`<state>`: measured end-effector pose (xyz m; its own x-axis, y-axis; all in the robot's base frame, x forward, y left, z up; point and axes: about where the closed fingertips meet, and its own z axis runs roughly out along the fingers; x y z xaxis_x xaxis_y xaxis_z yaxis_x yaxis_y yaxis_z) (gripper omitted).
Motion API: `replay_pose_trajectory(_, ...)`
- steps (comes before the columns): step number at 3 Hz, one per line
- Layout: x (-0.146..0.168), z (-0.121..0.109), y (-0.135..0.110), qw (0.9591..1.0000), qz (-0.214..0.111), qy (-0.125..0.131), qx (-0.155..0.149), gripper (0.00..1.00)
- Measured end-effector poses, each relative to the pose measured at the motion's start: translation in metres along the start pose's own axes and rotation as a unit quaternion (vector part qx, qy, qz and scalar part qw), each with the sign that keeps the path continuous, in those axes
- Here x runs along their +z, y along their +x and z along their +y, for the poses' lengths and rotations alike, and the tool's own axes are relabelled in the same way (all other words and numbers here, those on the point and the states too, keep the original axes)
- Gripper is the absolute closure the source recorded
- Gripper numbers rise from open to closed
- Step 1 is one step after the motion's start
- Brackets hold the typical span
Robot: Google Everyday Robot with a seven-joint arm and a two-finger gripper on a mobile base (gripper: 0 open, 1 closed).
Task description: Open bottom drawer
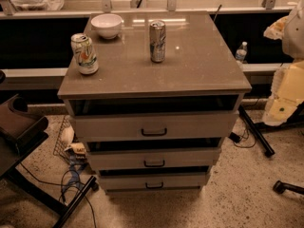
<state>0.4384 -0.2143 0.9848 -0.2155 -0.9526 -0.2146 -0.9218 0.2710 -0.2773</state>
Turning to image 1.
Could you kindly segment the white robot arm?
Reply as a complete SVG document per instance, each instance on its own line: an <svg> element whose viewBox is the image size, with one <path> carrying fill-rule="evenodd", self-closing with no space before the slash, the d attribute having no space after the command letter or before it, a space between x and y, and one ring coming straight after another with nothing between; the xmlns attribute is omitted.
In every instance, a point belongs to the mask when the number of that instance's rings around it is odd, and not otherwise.
<svg viewBox="0 0 304 228"><path fill-rule="evenodd" d="M266 28L264 37L282 42L282 51L293 61L283 64L273 76L271 96L262 121L269 126L286 123L304 103L304 1Z"/></svg>

